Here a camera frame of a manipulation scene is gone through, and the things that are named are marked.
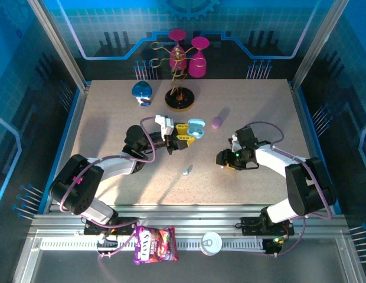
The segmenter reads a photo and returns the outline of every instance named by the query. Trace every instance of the gear graphic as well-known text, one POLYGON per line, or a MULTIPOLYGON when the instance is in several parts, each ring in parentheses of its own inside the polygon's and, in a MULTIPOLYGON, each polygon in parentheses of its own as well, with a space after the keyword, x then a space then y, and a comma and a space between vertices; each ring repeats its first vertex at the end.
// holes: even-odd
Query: gear graphic
POLYGON ((21 28, 31 15, 27 0, 0 0, 0 8, 3 9, 8 20, 17 28, 21 28))
POLYGON ((219 0, 160 0, 161 8, 170 14, 170 16, 177 16, 178 19, 186 18, 188 21, 199 16, 206 17, 207 12, 214 11, 214 5, 220 4, 219 0))

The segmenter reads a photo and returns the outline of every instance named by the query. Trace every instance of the metal rail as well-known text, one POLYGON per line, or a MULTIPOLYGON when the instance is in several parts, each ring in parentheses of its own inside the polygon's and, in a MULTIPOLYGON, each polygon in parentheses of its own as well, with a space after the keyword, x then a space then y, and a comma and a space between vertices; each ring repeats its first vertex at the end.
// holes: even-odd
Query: metal rail
MULTIPOLYGON (((241 231, 234 225, 240 217, 259 216, 263 207, 265 205, 134 205, 115 206, 115 209, 121 216, 138 217, 141 225, 156 228, 174 226, 181 250, 198 250, 199 239, 203 234, 214 231, 224 240, 224 250, 248 251, 247 247, 251 247, 260 251, 260 246, 250 246, 250 243, 258 243, 261 238, 272 237, 242 236, 241 231)), ((357 257, 350 255, 353 243, 345 218, 342 215, 334 216, 331 221, 309 218, 306 223, 304 239, 335 239, 349 282, 365 282, 361 264, 358 263, 357 257)), ((293 225, 296 234, 292 238, 295 239, 302 229, 302 221, 293 221, 293 225)), ((83 229, 84 223, 79 216, 56 212, 55 205, 52 205, 49 215, 35 216, 14 282, 31 282, 40 250, 93 251, 96 248, 94 243, 97 238, 84 236, 83 229)))

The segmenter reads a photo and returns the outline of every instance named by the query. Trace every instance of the glass panel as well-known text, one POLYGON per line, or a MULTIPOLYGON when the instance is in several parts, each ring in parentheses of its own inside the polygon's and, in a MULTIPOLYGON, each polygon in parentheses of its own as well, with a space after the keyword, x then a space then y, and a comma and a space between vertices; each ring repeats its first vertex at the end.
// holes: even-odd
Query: glass panel
POLYGON ((348 3, 302 91, 340 207, 351 228, 361 226, 366 223, 366 1, 348 3), (322 130, 319 117, 328 123, 322 130))
MULTIPOLYGON (((331 0, 323 1, 44 1, 87 80, 135 79, 134 67, 166 56, 150 47, 172 29, 187 36, 181 45, 204 36, 205 78, 292 79, 331 0)), ((168 64, 146 78, 170 78, 168 64)))
POLYGON ((0 1, 0 282, 12 281, 75 90, 28 3, 0 1))

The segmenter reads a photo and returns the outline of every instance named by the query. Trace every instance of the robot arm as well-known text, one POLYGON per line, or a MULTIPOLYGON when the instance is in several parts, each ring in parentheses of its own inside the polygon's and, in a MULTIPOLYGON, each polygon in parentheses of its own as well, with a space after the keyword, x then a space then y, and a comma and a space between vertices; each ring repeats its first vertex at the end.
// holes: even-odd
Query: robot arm
POLYGON ((335 203, 330 179, 320 159, 292 156, 274 146, 271 147, 268 141, 260 142, 255 138, 251 127, 236 131, 229 142, 231 149, 225 149, 217 155, 216 163, 220 166, 251 170, 262 165, 286 178, 288 198, 261 211, 262 232, 276 224, 296 216, 305 216, 324 207, 313 180, 302 163, 314 173, 328 205, 335 203))
MULTIPOLYGON (((172 154, 174 150, 186 149, 195 140, 195 137, 187 135, 187 124, 174 123, 172 119, 160 115, 155 117, 155 122, 161 125, 161 131, 149 134, 155 150, 165 147, 168 153, 172 154)), ((138 160, 147 160, 146 154, 152 150, 144 131, 136 125, 127 130, 125 144, 122 152, 115 158, 105 159, 91 166, 77 180, 64 202, 67 210, 101 225, 119 223, 117 212, 95 198, 99 183, 116 175, 128 175, 140 171, 145 163, 138 160)), ((53 181, 50 196, 61 202, 76 177, 97 160, 101 159, 85 158, 79 154, 72 156, 53 181)))

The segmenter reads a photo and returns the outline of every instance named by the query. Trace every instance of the blue egg toy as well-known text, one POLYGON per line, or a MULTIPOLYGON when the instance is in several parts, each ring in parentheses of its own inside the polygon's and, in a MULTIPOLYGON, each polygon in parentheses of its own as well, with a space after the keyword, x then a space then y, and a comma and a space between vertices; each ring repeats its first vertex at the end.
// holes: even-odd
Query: blue egg toy
POLYGON ((141 106, 150 106, 152 87, 146 81, 139 81, 132 88, 132 95, 136 97, 141 106))

